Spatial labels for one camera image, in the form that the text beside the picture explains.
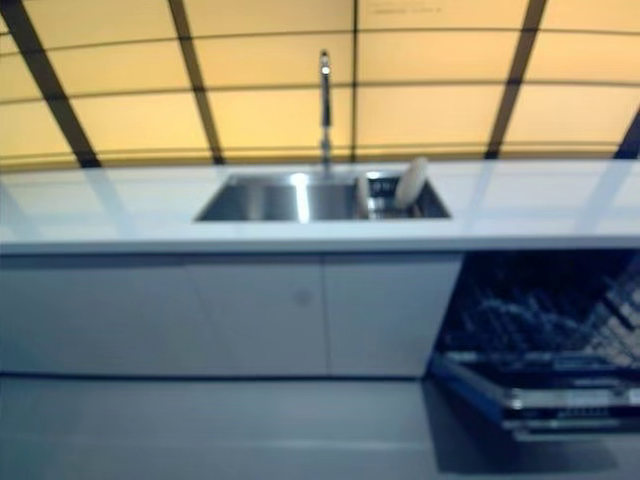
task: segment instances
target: floor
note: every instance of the floor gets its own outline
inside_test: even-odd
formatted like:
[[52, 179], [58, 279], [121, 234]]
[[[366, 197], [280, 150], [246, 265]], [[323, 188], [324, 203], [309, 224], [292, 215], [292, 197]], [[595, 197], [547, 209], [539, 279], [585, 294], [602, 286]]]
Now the floor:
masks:
[[430, 382], [0, 380], [0, 478], [632, 479], [640, 438], [513, 444]]

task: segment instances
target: open dishwasher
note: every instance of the open dishwasher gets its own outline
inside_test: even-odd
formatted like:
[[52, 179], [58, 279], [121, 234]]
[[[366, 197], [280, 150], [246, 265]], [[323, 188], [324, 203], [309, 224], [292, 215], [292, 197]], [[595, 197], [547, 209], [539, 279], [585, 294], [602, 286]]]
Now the open dishwasher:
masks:
[[640, 433], [640, 253], [469, 254], [430, 371], [517, 440]]

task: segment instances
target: faucet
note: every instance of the faucet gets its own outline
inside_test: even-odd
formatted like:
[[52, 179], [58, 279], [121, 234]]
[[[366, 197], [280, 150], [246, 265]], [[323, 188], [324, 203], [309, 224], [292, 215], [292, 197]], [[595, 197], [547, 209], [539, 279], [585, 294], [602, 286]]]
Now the faucet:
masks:
[[329, 140], [329, 129], [331, 128], [331, 101], [329, 98], [329, 74], [331, 65], [329, 64], [329, 54], [326, 50], [320, 52], [320, 86], [322, 89], [321, 120], [322, 138], [320, 148], [322, 149], [322, 168], [325, 174], [331, 171], [331, 141]]

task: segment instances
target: ceiling beam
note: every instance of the ceiling beam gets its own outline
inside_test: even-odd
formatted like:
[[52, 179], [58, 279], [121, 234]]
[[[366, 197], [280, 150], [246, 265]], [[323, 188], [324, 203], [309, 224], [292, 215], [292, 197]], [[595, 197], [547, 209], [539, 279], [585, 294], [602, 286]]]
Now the ceiling beam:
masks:
[[82, 168], [100, 167], [100, 161], [71, 107], [24, 5], [19, 0], [2, 0], [0, 13], [78, 163]]
[[180, 49], [182, 50], [184, 63], [187, 67], [187, 73], [189, 74], [191, 89], [193, 90], [198, 111], [200, 112], [200, 120], [202, 121], [207, 142], [209, 143], [211, 158], [214, 163], [220, 165], [225, 163], [224, 157], [222, 156], [222, 148], [220, 147], [218, 132], [213, 120], [213, 111], [207, 98], [207, 88], [202, 79], [202, 71], [200, 70], [196, 49], [193, 44], [193, 37], [191, 36], [191, 28], [189, 27], [184, 2], [183, 0], [169, 0], [169, 7], [171, 8], [171, 16], [173, 17], [173, 23], [176, 28], [176, 33], [178, 34], [178, 40], [180, 41]]
[[529, 0], [527, 13], [525, 14], [522, 30], [520, 31], [520, 38], [518, 39], [516, 52], [513, 57], [513, 62], [511, 63], [511, 70], [507, 78], [507, 84], [504, 89], [504, 94], [502, 95], [500, 107], [498, 108], [496, 121], [493, 124], [489, 145], [484, 155], [485, 159], [495, 159], [500, 155], [500, 148], [502, 147], [502, 142], [507, 132], [509, 120], [513, 114], [518, 93], [520, 92], [524, 72], [529, 64], [529, 58], [531, 57], [533, 44], [538, 35], [538, 29], [546, 3], [547, 0]]
[[640, 156], [640, 108], [613, 158], [637, 159]]
[[351, 162], [356, 161], [356, 142], [358, 140], [358, 7], [359, 0], [353, 0], [352, 67], [351, 71]]

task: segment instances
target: sink basin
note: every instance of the sink basin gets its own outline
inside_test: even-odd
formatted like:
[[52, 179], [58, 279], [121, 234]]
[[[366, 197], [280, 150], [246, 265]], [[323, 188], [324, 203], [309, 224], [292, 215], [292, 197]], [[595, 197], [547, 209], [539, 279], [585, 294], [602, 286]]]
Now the sink basin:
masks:
[[369, 197], [358, 202], [356, 174], [233, 175], [197, 221], [379, 220], [448, 218], [429, 183], [408, 210], [393, 207], [397, 173], [368, 172]]

